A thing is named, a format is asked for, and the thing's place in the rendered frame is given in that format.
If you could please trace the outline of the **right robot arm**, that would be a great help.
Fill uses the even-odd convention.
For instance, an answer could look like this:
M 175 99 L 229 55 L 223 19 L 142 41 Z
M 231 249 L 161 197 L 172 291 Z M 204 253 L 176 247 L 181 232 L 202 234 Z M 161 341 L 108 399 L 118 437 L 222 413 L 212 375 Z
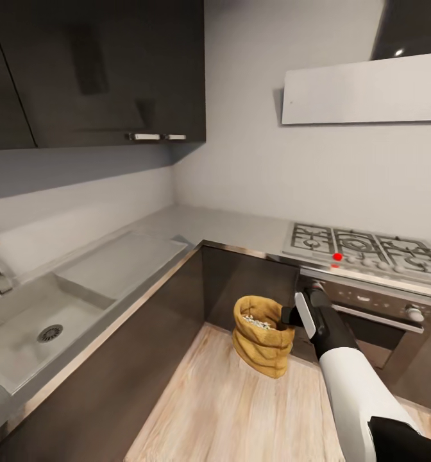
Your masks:
M 305 328 L 346 462 L 431 462 L 431 439 L 389 392 L 320 288 L 296 293 L 282 323 Z M 297 314 L 298 313 L 298 314 Z

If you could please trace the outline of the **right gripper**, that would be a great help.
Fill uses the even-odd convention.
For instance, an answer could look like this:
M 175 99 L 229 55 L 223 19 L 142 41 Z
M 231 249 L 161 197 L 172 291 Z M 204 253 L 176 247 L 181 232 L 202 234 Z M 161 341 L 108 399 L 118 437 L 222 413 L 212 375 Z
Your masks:
M 304 327 L 303 322 L 301 322 L 301 319 L 297 315 L 295 306 L 292 308 L 286 306 L 282 307 L 282 323 Z

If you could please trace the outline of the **popcorn bag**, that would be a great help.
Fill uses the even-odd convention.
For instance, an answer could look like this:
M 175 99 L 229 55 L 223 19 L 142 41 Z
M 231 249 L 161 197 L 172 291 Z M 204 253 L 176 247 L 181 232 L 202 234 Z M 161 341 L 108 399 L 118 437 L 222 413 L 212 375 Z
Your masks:
M 283 377 L 288 367 L 287 356 L 293 348 L 296 326 L 282 323 L 282 305 L 270 298 L 244 296 L 237 300 L 233 313 L 235 328 L 232 340 L 238 355 L 268 377 Z M 247 317 L 251 317 L 252 322 Z

